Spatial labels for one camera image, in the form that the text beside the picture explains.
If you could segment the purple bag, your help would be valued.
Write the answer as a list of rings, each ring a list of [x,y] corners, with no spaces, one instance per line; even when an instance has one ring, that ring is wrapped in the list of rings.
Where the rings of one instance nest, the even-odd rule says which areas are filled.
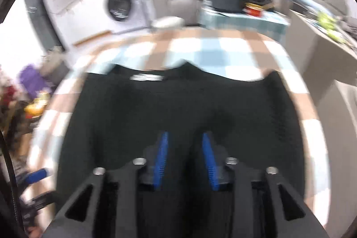
[[[53,95],[52,87],[33,65],[27,65],[19,73],[19,82],[31,100],[37,98],[42,91]]]

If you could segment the round white stool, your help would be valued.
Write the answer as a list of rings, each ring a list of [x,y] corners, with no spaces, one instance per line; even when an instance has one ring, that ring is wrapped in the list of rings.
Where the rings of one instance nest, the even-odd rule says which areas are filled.
[[[177,16],[165,16],[152,22],[156,31],[179,30],[185,25],[185,20]]]

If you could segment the plaid checkered blanket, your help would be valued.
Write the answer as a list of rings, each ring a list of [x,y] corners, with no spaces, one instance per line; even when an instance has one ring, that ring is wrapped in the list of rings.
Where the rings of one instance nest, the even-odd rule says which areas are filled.
[[[105,73],[112,65],[132,69],[166,69],[188,61],[210,73],[236,80],[258,80],[278,71],[301,120],[306,158],[305,202],[322,225],[330,210],[328,151],[317,110],[302,76],[283,46],[256,32],[185,28],[125,39],[106,36],[76,53],[69,74],[60,83],[35,129],[27,164],[55,170],[68,121],[86,72]]]

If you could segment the black knit sweater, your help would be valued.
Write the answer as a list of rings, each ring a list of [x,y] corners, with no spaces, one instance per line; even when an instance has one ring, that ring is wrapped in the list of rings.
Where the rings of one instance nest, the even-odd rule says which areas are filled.
[[[153,169],[169,133],[160,188]],[[209,133],[219,190],[202,151]],[[304,146],[280,74],[244,82],[190,63],[89,74],[60,150],[48,237],[281,237],[301,212]]]

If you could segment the red instant noodle cup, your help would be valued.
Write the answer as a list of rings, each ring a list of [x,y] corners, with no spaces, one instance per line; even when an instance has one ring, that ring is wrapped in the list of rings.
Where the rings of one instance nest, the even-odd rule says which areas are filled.
[[[245,6],[246,14],[253,17],[261,17],[263,15],[264,8],[260,5],[247,3]]]

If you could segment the teal plaid side table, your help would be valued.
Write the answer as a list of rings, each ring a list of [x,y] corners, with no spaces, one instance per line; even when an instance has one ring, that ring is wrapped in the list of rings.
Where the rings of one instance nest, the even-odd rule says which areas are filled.
[[[199,24],[209,30],[252,31],[279,42],[285,42],[286,31],[290,22],[282,15],[274,12],[263,12],[262,16],[248,14],[220,13],[211,7],[201,8]]]

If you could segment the woven laundry basket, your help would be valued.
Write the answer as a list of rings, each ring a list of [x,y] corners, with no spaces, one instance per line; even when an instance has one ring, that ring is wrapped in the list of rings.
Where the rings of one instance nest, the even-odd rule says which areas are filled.
[[[55,46],[42,58],[40,75],[50,82],[53,86],[58,87],[62,80],[69,73],[70,69],[66,63],[65,53],[62,48]]]

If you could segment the white washing machine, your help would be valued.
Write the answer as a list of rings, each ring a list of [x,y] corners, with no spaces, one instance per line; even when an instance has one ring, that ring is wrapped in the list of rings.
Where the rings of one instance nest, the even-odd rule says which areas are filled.
[[[122,34],[148,26],[144,0],[83,0],[84,21],[96,33]]]

